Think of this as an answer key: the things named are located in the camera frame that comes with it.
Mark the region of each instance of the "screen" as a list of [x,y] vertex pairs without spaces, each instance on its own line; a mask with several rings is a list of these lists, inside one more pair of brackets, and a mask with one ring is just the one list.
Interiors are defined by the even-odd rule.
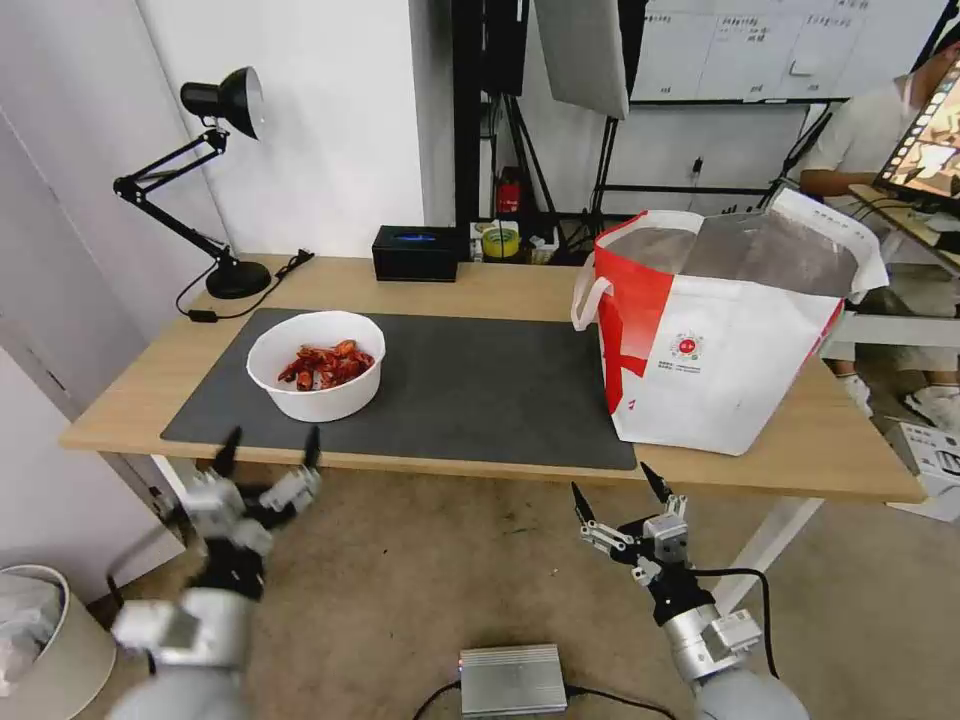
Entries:
[[938,198],[960,199],[960,60],[947,71],[893,155],[882,184]]

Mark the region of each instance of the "lamp shade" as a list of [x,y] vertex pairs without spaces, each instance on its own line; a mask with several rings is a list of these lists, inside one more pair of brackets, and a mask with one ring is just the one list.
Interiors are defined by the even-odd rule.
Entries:
[[234,70],[219,85],[184,83],[180,101],[187,112],[201,118],[223,118],[255,140],[264,123],[263,91],[252,67]]

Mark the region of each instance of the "trash bin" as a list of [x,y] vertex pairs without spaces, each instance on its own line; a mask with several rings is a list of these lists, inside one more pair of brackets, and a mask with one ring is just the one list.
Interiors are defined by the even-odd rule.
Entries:
[[13,694],[0,698],[0,720],[69,720],[90,704],[110,677],[117,657],[113,637],[53,568],[15,565],[0,573],[46,580],[58,585],[63,596],[63,612],[50,642]]

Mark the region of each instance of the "person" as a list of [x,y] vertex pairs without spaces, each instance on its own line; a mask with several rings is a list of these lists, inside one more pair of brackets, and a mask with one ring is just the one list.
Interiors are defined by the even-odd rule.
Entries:
[[[823,198],[848,215],[862,210],[862,203],[850,194],[850,186],[873,183],[958,57],[960,26],[955,26],[915,72],[844,103],[805,159],[800,190]],[[878,234],[890,232],[876,215],[865,222]],[[890,290],[902,304],[900,310],[927,317],[956,317],[957,285],[946,270],[912,263],[894,263],[888,270]],[[905,404],[934,426],[960,434],[957,350],[900,347],[894,351],[894,362],[898,370],[922,371],[926,380],[924,387],[906,395]],[[857,405],[872,415],[870,389],[854,362],[835,360],[831,368]]]

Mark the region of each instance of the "robotic hand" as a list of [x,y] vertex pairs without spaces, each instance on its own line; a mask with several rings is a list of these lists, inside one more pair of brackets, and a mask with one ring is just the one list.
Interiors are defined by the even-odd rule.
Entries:
[[632,567],[634,580],[653,596],[653,619],[667,634],[674,664],[693,690],[697,718],[809,720],[779,679],[744,667],[762,631],[747,610],[720,616],[687,558],[687,498],[674,495],[662,477],[641,466],[664,511],[612,528],[597,522],[580,488],[571,483],[580,535],[610,559]]
[[246,720],[240,693],[253,612],[263,596],[272,530],[299,515],[320,486],[320,434],[310,431],[303,463],[272,487],[238,488],[229,478],[236,428],[210,469],[180,498],[207,559],[177,602],[129,601],[113,625],[117,642],[147,652],[156,674],[114,707],[110,720]]

